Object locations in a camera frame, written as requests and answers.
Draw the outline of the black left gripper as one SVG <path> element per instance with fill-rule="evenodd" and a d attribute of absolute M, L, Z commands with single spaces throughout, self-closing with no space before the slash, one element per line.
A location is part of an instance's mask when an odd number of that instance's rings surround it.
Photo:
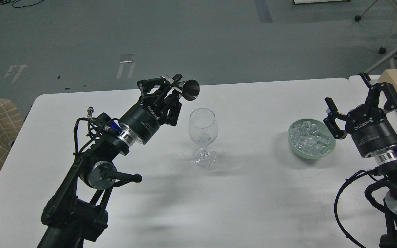
<path fill-rule="evenodd" d="M 141 96 L 119 119 L 123 130 L 137 135 L 137 142 L 147 144 L 161 125 L 176 126 L 181 110 L 180 93 L 174 89 L 182 75 L 160 76 L 150 80 L 139 80 L 137 87 Z"/>

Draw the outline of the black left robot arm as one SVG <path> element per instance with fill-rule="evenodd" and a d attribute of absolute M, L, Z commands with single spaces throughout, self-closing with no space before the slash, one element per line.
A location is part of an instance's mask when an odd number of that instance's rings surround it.
<path fill-rule="evenodd" d="M 82 248 L 95 242 L 108 227 L 106 206 L 115 187 L 139 183 L 142 176 L 117 171 L 113 160 L 127 155 L 134 143 L 146 144 L 161 125 L 176 126 L 180 99 L 193 101 L 200 93 L 196 80 L 157 77 L 140 80 L 135 103 L 120 119 L 102 113 L 77 119 L 74 129 L 74 161 L 54 196 L 46 204 L 41 221 L 47 226 L 39 248 Z"/>

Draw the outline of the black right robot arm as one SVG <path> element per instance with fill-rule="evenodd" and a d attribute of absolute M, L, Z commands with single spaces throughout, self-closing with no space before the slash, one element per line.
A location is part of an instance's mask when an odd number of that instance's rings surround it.
<path fill-rule="evenodd" d="M 332 98 L 325 98 L 327 117 L 324 124 L 337 140 L 351 135 L 361 157 L 373 157 L 377 167 L 354 173 L 340 187 L 334 201 L 336 222 L 355 245 L 363 247 L 342 225 L 338 216 L 338 202 L 343 190 L 357 179 L 367 175 L 374 183 L 365 189 L 369 203 L 385 216 L 387 233 L 380 237 L 380 248 L 397 248 L 397 133 L 387 114 L 397 112 L 397 92 L 394 85 L 371 80 L 367 73 L 359 76 L 368 88 L 364 104 L 347 114 L 339 113 Z"/>

